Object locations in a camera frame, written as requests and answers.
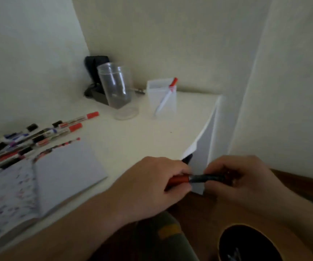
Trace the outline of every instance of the notebook page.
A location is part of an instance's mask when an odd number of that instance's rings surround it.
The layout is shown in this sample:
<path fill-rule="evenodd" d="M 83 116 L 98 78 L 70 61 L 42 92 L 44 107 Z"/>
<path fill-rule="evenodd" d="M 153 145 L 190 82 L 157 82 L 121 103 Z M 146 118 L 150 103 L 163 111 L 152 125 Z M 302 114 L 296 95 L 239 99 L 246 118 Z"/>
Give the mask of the notebook page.
<path fill-rule="evenodd" d="M 30 159 L 0 173 L 0 238 L 26 221 L 40 217 L 35 188 Z"/>
<path fill-rule="evenodd" d="M 107 177 L 89 145 L 82 140 L 53 149 L 33 166 L 42 216 Z"/>

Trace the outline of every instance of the clear plastic cup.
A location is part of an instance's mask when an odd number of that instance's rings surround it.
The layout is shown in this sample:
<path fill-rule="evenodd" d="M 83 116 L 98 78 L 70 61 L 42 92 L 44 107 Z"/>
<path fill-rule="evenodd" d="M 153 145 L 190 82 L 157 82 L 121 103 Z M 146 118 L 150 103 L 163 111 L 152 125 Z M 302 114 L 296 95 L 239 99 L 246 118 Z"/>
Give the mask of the clear plastic cup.
<path fill-rule="evenodd" d="M 135 117 L 139 110 L 136 94 L 132 90 L 130 70 L 114 62 L 99 65 L 97 69 L 108 104 L 116 109 L 115 119 L 127 120 Z"/>

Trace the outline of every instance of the white desk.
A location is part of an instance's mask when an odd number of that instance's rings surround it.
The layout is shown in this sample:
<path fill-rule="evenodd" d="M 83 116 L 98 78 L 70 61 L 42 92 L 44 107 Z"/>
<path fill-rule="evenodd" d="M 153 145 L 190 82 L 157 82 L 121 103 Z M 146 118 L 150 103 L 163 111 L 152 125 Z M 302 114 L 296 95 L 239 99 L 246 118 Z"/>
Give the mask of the white desk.
<path fill-rule="evenodd" d="M 208 126 L 215 111 L 218 95 L 177 92 L 177 115 L 173 120 L 153 119 L 148 110 L 147 96 L 139 98 L 140 114 L 130 120 L 113 118 L 113 109 L 93 100 L 82 99 L 69 110 L 61 111 L 63 121 L 99 111 L 100 116 L 83 122 L 83 128 L 41 150 L 76 137 L 87 141 L 108 178 L 76 197 L 67 205 L 32 226 L 3 247 L 10 247 L 51 225 L 93 195 L 109 188 L 129 167 L 145 156 L 182 159 L 196 149 L 196 143 Z"/>

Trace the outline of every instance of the open notebook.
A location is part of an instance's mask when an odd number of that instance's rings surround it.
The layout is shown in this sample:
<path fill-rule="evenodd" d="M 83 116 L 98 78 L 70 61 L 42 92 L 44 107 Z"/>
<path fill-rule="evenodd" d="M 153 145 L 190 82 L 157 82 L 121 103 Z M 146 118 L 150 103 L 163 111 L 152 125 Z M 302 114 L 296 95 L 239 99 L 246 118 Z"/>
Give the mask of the open notebook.
<path fill-rule="evenodd" d="M 106 173 L 84 141 L 22 160 L 0 173 L 0 246 Z"/>

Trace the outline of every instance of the clear plastic box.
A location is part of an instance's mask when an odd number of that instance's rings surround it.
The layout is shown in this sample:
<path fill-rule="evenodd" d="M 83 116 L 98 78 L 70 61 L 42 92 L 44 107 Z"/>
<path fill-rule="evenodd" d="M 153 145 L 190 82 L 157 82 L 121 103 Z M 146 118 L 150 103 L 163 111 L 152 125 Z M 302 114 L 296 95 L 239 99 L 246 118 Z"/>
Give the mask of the clear plastic box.
<path fill-rule="evenodd" d="M 154 118 L 172 117 L 177 112 L 177 86 L 169 88 L 174 78 L 164 78 L 158 80 L 150 80 L 147 82 L 147 95 L 150 105 L 150 114 Z M 168 95 L 167 101 L 164 103 L 162 109 L 157 113 L 158 106 L 163 99 Z"/>

